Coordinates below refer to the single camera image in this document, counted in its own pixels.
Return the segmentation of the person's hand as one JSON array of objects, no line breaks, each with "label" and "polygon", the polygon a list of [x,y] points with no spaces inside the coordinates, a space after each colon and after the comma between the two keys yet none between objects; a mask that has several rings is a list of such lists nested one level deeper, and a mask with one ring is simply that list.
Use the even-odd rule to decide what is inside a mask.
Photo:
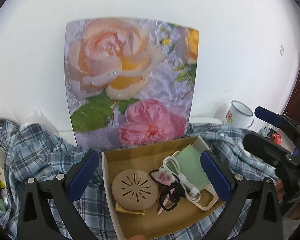
[{"label": "person's hand", "polygon": [[131,237],[129,240],[146,240],[146,238],[143,235],[135,235]]}]

